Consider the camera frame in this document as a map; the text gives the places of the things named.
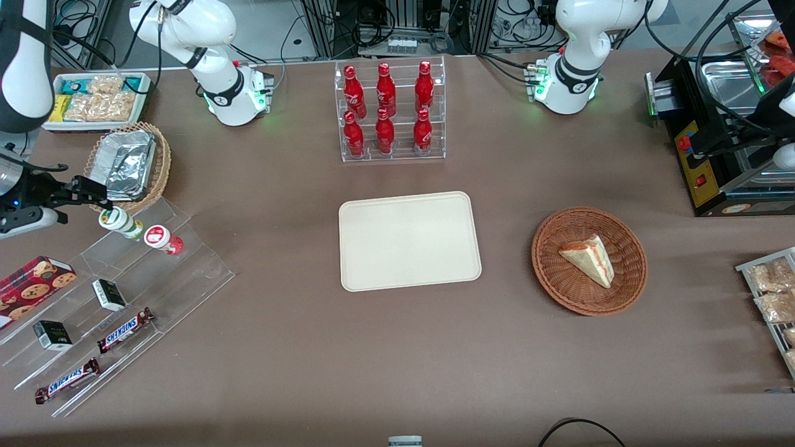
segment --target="coca-cola bottle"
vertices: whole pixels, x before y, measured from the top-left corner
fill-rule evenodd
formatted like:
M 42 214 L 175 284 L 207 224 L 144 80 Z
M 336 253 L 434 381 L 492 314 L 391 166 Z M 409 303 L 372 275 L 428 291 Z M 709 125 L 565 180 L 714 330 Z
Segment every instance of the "coca-cola bottle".
M 345 111 L 345 142 L 348 146 L 348 152 L 351 153 L 353 158 L 364 157 L 364 133 L 362 127 L 356 122 L 356 116 L 353 111 Z
M 395 144 L 395 126 L 392 124 L 389 112 L 384 107 L 378 109 L 375 133 L 378 135 L 378 150 L 384 155 L 391 154 Z
M 417 112 L 417 122 L 414 123 L 414 153 L 424 157 L 431 152 L 431 132 L 433 128 L 428 121 L 428 109 Z
M 390 65 L 386 62 L 378 64 L 378 84 L 375 86 L 378 93 L 378 107 L 386 109 L 390 117 L 398 112 L 398 98 L 395 93 L 395 81 L 390 75 Z
M 356 79 L 356 69 L 353 65 L 346 65 L 343 69 L 345 74 L 345 102 L 348 110 L 356 114 L 356 119 L 364 119 L 367 116 L 367 107 L 364 105 L 364 89 L 362 83 Z
M 431 110 L 433 105 L 433 78 L 431 77 L 431 63 L 427 60 L 420 62 L 420 75 L 414 84 L 414 95 L 417 97 L 414 107 L 419 113 L 423 107 Z

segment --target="brown wicker basket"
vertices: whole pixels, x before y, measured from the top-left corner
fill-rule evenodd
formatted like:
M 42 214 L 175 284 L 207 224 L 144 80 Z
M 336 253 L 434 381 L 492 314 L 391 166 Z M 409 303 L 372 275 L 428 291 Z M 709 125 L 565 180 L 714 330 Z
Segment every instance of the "brown wicker basket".
M 597 234 L 610 256 L 615 278 L 605 289 L 560 256 L 566 243 Z M 590 316 L 613 315 L 635 303 L 649 276 L 646 253 L 619 219 L 596 208 L 567 208 L 547 217 L 533 237 L 531 259 L 538 281 L 564 307 Z
M 155 159 L 152 162 L 152 174 L 149 177 L 149 185 L 147 185 L 149 192 L 146 193 L 146 196 L 137 202 L 113 203 L 130 214 L 135 214 L 136 212 L 147 209 L 154 204 L 155 200 L 163 195 L 165 184 L 169 180 L 169 169 L 171 169 L 171 149 L 169 148 L 169 142 L 163 138 L 163 134 L 155 126 L 147 122 L 135 122 L 119 127 L 118 129 L 113 129 L 109 134 L 132 132 L 133 130 L 146 130 L 154 134 L 155 137 L 157 137 L 157 148 L 154 153 Z M 101 141 L 102 139 L 100 138 L 94 145 L 91 155 L 88 156 L 88 162 L 86 163 L 85 169 L 83 169 L 83 175 L 86 177 L 88 177 L 88 174 L 91 172 L 91 167 L 94 165 L 94 158 L 96 157 L 97 149 Z M 91 207 L 97 212 L 102 211 L 102 208 L 96 205 L 92 205 Z

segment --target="cookie box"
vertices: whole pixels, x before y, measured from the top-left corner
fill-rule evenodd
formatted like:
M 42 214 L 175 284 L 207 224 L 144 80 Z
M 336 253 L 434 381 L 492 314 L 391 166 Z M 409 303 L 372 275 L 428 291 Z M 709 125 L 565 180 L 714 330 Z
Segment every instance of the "cookie box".
M 74 269 L 39 256 L 0 281 L 0 329 L 5 328 L 77 279 Z

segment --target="brown tablecloth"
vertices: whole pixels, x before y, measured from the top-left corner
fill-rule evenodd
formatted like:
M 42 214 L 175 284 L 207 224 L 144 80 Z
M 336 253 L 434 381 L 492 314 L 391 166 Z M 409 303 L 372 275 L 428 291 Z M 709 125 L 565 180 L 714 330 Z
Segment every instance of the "brown tablecloth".
M 667 59 L 615 52 L 588 107 L 559 116 L 448 57 L 448 158 L 397 166 L 340 161 L 333 64 L 290 66 L 273 113 L 240 128 L 207 112 L 190 73 L 164 72 L 146 120 L 172 148 L 165 195 L 238 276 L 67 418 L 0 371 L 0 445 L 535 445 L 568 416 L 628 445 L 792 445 L 795 396 L 763 394 L 792 381 L 734 266 L 792 246 L 793 219 L 692 217 L 646 118 L 642 76 Z M 42 132 L 33 161 L 79 173 L 96 139 Z M 343 290 L 343 202 L 455 190 L 472 200 L 480 279 Z M 649 285 L 621 315 L 562 309 L 529 267 L 536 226 L 573 205 L 644 244 Z M 103 234 L 88 207 L 65 211 L 69 225 L 2 241 L 0 274 Z

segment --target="green and white cup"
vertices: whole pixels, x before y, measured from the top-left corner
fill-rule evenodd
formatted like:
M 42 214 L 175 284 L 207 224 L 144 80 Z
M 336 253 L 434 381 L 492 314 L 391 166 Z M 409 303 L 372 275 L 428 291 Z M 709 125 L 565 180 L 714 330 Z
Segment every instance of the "green and white cup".
M 110 231 L 122 233 L 128 239 L 138 239 L 144 232 L 144 224 L 133 219 L 123 209 L 114 206 L 112 210 L 103 209 L 99 213 L 99 225 Z

